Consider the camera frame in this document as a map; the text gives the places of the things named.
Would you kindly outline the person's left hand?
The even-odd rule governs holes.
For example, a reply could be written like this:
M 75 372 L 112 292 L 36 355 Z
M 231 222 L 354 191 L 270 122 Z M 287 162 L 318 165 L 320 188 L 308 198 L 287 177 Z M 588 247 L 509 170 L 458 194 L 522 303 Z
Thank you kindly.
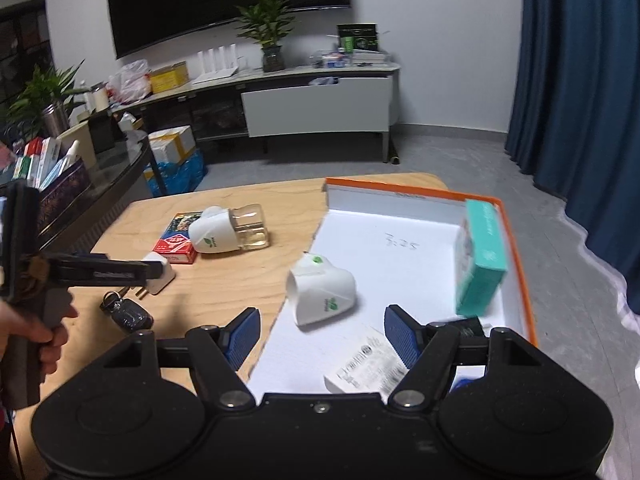
M 77 318 L 78 312 L 72 305 L 73 295 L 66 289 L 53 289 L 48 292 L 47 307 L 58 309 L 62 318 Z M 59 322 L 47 328 L 35 315 L 25 310 L 11 307 L 1 301 L 1 357 L 6 354 L 9 338 L 20 336 L 40 345 L 40 382 L 58 369 L 58 361 L 62 356 L 62 348 L 68 341 L 68 330 Z

